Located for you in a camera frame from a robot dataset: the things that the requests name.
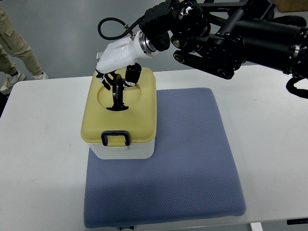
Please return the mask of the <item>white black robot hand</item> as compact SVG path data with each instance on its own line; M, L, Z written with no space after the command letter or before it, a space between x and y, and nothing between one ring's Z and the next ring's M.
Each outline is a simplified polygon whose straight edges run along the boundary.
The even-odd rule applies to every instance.
M125 37L107 46L96 65L97 79L110 90L115 83L110 79L114 71L127 69L124 88L132 87L139 81L141 66L137 63L140 58L150 59L158 53L142 31L133 37Z

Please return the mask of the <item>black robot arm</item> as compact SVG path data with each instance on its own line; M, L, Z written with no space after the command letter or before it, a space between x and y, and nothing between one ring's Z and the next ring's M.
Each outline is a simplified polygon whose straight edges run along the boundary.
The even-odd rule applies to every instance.
M295 15L276 18L274 8L267 0L166 0L110 38L99 56L97 78L109 89L116 70L175 46L173 56L179 63L224 79L231 79L246 61L282 71L291 75L286 89L306 98L307 90L295 86L308 77L306 20Z

